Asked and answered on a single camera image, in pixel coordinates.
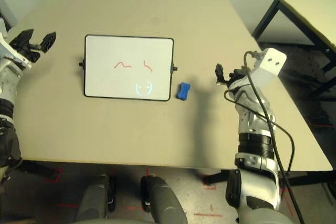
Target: red marker drawing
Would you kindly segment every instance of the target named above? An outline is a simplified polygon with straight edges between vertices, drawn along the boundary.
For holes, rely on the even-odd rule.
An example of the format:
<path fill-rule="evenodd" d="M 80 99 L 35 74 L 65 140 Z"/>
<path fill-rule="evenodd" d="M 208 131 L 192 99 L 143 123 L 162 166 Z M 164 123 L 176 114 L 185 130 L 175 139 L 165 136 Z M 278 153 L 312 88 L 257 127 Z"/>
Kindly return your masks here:
<path fill-rule="evenodd" d="M 151 67 L 148 66 L 148 65 L 146 65 L 145 61 L 143 61 L 143 65 L 144 65 L 146 68 L 148 68 L 151 72 L 153 72 L 153 70 L 151 69 Z"/>
<path fill-rule="evenodd" d="M 114 68 L 116 68 L 119 64 L 122 64 L 124 68 L 132 68 L 132 66 L 124 65 L 124 63 L 122 63 L 121 61 L 118 62 L 118 64 L 116 64 Z"/>

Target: wooden tabletop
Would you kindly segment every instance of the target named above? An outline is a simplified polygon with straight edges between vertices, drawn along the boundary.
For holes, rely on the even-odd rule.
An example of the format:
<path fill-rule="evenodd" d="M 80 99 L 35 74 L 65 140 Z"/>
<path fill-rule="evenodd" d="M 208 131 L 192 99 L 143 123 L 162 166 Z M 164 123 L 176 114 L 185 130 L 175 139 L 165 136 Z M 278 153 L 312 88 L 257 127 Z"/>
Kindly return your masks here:
<path fill-rule="evenodd" d="M 259 50 L 228 0 L 44 0 L 14 27 L 7 41 L 34 28 L 32 42 L 49 32 L 57 39 L 25 73 L 14 119 L 25 159 L 59 162 L 234 168 L 238 113 L 216 86 L 243 54 Z M 83 94 L 86 34 L 174 39 L 172 97 L 167 102 L 88 98 Z M 186 101 L 174 97 L 191 84 Z M 277 121 L 293 136 L 293 170 L 331 165 L 279 79 L 263 89 Z M 284 166 L 288 138 L 276 131 Z"/>
<path fill-rule="evenodd" d="M 336 0 L 280 0 L 336 52 Z"/>

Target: whiteboard frame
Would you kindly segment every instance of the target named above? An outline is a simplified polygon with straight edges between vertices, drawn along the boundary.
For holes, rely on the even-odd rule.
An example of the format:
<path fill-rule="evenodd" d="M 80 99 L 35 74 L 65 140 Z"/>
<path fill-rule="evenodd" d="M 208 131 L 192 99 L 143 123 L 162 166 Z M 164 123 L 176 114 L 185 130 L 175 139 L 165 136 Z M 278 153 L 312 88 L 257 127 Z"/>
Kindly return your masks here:
<path fill-rule="evenodd" d="M 171 71 L 170 71 L 170 83 L 169 83 L 169 96 L 167 100 L 157 100 L 157 99 L 141 99 L 141 98 L 125 98 L 125 97 L 98 97 L 92 95 L 86 95 L 85 93 L 85 81 L 86 81 L 86 37 L 88 36 L 99 36 L 99 37 L 123 37 L 123 38 L 145 38 L 145 39 L 170 39 L 173 42 L 172 46 L 172 61 L 171 61 Z M 84 37 L 84 96 L 90 98 L 107 98 L 107 99 L 126 99 L 126 100 L 142 100 L 142 101 L 159 101 L 159 102 L 167 102 L 170 100 L 172 93 L 172 76 L 173 76 L 173 67 L 174 67 L 174 39 L 169 37 L 143 37 L 143 36 L 125 36 L 125 35 L 99 35 L 99 34 L 86 34 Z"/>

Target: blue eraser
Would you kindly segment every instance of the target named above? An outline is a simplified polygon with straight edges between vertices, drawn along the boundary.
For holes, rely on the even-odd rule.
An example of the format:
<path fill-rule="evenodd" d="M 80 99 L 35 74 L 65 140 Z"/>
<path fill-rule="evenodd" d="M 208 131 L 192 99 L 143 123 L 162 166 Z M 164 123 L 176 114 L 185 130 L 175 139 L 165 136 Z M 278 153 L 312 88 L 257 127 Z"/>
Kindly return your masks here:
<path fill-rule="evenodd" d="M 181 82 L 180 91 L 177 94 L 177 98 L 179 98 L 183 101 L 187 100 L 189 89 L 190 89 L 190 84 Z"/>

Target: smiley face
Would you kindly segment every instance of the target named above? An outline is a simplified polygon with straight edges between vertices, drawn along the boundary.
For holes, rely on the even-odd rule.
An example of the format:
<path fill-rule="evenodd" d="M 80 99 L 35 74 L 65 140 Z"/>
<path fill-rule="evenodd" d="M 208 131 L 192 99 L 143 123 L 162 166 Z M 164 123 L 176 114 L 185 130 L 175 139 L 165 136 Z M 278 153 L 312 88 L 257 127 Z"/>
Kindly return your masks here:
<path fill-rule="evenodd" d="M 149 95 L 150 93 L 152 93 L 152 90 L 153 90 L 153 84 L 151 81 L 147 81 L 141 84 L 137 83 L 135 85 L 135 91 L 137 92 L 138 95 L 141 96 Z"/>

